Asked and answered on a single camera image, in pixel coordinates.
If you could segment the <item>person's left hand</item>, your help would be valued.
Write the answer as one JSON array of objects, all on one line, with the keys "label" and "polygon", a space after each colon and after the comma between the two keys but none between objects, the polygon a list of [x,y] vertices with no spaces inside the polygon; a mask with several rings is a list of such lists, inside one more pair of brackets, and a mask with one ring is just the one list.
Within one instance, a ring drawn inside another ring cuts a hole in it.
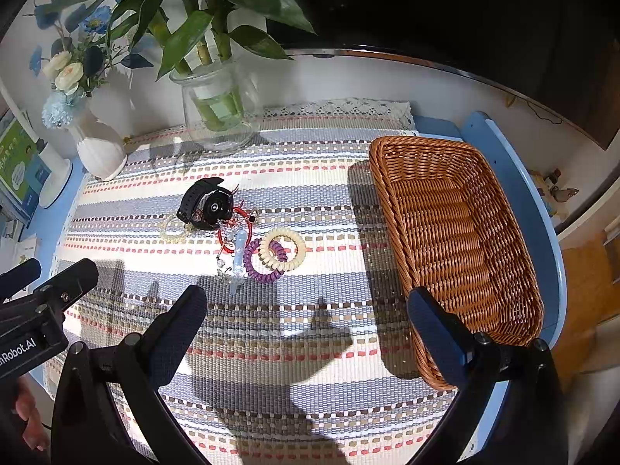
[{"label": "person's left hand", "polygon": [[30,449],[46,451],[49,446],[49,438],[42,424],[34,395],[29,389],[26,377],[18,379],[18,391],[15,402],[17,415],[26,423],[22,432],[22,439]]}]

